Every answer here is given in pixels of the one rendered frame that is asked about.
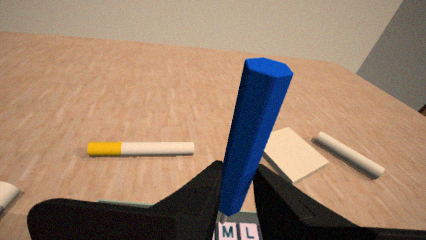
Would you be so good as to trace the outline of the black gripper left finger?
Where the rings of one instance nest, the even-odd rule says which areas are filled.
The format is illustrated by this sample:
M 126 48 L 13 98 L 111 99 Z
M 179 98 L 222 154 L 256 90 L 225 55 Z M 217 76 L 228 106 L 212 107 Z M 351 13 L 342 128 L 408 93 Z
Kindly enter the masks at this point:
M 31 240 L 212 240 L 223 161 L 149 208 L 53 198 L 27 216 Z

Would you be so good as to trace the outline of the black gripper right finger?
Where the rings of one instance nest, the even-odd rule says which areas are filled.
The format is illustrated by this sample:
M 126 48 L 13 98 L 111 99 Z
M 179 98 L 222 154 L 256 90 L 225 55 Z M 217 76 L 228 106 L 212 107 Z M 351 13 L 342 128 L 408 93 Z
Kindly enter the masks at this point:
M 263 164 L 253 188 L 263 240 L 426 240 L 426 230 L 360 227 Z

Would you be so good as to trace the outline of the grey keyboard with white letter keys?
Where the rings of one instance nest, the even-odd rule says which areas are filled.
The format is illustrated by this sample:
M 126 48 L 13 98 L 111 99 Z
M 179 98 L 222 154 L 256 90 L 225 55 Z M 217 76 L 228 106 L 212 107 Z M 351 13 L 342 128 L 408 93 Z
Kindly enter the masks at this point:
M 156 203 L 117 201 L 115 199 L 97 198 L 96 202 L 120 204 L 130 207 L 149 208 Z M 225 224 L 220 224 L 222 212 L 218 210 L 217 220 L 212 240 L 263 240 L 257 213 L 254 210 L 241 210 L 226 218 Z

